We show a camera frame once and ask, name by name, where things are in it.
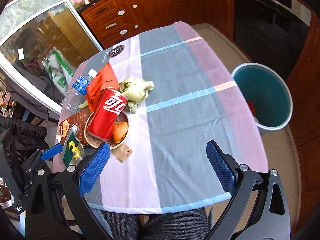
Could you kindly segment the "brown printed card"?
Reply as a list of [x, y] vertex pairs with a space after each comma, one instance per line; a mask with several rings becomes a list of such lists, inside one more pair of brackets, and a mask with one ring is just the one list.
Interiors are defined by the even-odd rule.
[[91, 116], [91, 111], [87, 107], [78, 113], [68, 117], [67, 119], [63, 120], [59, 124], [59, 132], [61, 135], [61, 139], [59, 140], [59, 143], [62, 145], [65, 143], [65, 140], [67, 138], [67, 134], [69, 130], [71, 129], [74, 133], [76, 138], [85, 146], [88, 144], [88, 142], [85, 139], [84, 133], [85, 133], [85, 125], [89, 117]]

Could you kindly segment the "red label on bin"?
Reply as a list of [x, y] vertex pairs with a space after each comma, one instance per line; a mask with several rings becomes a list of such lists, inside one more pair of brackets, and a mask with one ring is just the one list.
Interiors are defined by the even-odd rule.
[[256, 116], [256, 115], [257, 115], [257, 112], [256, 112], [256, 110], [255, 110], [255, 106], [254, 106], [253, 102], [248, 101], [247, 104], [248, 104], [249, 109], [250, 109], [250, 111], [252, 112], [253, 116]]

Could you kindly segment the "teal plastic trash bin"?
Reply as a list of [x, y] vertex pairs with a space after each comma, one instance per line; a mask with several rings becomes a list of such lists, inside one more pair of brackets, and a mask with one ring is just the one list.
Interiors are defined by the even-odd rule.
[[243, 63], [231, 73], [247, 102], [253, 103], [255, 122], [264, 135], [285, 128], [292, 117], [293, 101], [285, 81], [271, 68]]

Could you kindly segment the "pink grey plaid tablecloth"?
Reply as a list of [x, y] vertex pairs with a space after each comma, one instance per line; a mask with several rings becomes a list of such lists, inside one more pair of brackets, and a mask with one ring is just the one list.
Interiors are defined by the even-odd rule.
[[227, 200], [206, 156], [214, 140], [252, 170], [267, 172], [260, 133], [240, 89], [208, 43], [188, 24], [143, 32], [80, 64], [75, 77], [109, 63], [118, 79], [155, 87], [129, 114], [125, 161], [111, 156], [90, 207], [131, 214], [187, 211]]

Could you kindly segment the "red cola can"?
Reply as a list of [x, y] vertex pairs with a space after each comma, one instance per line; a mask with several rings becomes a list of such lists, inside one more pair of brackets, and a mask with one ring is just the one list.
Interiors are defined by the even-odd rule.
[[102, 140], [111, 139], [114, 122], [126, 104], [127, 98], [123, 94], [111, 88], [105, 89], [97, 110], [87, 126], [89, 134]]

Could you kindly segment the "wooden kitchen cabinets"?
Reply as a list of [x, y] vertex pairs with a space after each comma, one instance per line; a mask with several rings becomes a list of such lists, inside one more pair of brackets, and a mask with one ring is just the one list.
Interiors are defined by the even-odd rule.
[[234, 35], [234, 0], [94, 0], [79, 14], [103, 48], [179, 21]]

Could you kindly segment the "brown coconut shell bowl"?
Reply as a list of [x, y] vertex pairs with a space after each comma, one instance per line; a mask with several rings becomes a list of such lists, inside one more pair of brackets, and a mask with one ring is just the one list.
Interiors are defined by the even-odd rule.
[[94, 116], [94, 112], [88, 117], [85, 127], [84, 127], [84, 137], [87, 141], [87, 143], [92, 146], [93, 148], [98, 148], [100, 146], [100, 144], [102, 142], [105, 142], [107, 144], [109, 144], [110, 146], [110, 150], [115, 150], [116, 148], [120, 147], [126, 139], [127, 133], [124, 135], [124, 137], [122, 138], [121, 141], [119, 142], [115, 142], [113, 138], [111, 138], [110, 140], [104, 140], [104, 139], [99, 139], [94, 137], [93, 135], [91, 135], [91, 133], [89, 133], [88, 131], [88, 126], [91, 123], [93, 116]]

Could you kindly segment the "glass sliding door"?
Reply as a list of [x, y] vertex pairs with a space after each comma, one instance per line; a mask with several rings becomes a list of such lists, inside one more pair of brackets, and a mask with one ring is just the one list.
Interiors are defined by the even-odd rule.
[[55, 47], [76, 69], [101, 51], [77, 10], [84, 0], [7, 0], [1, 12], [1, 80], [25, 108], [56, 119], [64, 96], [42, 60]]

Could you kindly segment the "brown paper strip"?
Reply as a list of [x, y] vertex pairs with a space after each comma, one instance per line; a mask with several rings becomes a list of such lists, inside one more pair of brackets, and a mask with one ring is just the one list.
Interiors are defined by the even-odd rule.
[[113, 148], [111, 152], [120, 162], [123, 163], [131, 155], [132, 150], [125, 144], [121, 144]]

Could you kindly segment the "clear bottle blue label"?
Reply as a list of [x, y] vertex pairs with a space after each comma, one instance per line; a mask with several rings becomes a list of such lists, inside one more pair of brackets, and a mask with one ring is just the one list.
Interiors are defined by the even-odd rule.
[[79, 76], [71, 89], [67, 92], [65, 98], [61, 101], [61, 106], [72, 113], [76, 113], [79, 105], [84, 103], [87, 94], [87, 86], [96, 77], [97, 72], [91, 69], [87, 74]]

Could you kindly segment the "tall wooden cabinet door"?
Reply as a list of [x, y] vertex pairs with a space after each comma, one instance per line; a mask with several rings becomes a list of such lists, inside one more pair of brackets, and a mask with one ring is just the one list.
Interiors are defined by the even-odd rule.
[[314, 12], [303, 50], [286, 83], [293, 100], [289, 127], [302, 181], [299, 230], [319, 204], [319, 18]]

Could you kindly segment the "red paper packet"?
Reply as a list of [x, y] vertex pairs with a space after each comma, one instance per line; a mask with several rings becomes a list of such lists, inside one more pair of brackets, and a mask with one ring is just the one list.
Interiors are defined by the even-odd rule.
[[87, 94], [85, 98], [92, 113], [97, 109], [100, 98], [107, 88], [119, 88], [118, 79], [110, 63], [105, 64], [86, 88]]

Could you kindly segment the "green corn husk pile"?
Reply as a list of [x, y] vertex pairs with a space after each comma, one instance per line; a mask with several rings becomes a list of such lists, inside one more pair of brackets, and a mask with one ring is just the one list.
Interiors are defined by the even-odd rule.
[[153, 91], [154, 87], [153, 81], [145, 81], [142, 78], [128, 78], [121, 82], [119, 91], [127, 98], [127, 110], [131, 114], [135, 114], [138, 105], [149, 96], [149, 91]]

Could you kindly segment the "green scrub sponge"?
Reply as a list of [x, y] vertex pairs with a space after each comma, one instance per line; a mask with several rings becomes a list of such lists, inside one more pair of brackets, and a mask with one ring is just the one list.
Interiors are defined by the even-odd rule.
[[76, 137], [73, 130], [69, 130], [66, 140], [63, 145], [61, 160], [66, 167], [70, 165], [78, 165], [85, 156], [85, 151], [82, 143]]

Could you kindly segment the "black built-in oven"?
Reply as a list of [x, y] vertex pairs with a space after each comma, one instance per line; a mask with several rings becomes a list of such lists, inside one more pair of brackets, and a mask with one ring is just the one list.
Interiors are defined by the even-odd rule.
[[287, 80], [304, 47], [311, 10], [298, 0], [234, 0], [234, 10], [236, 44]]

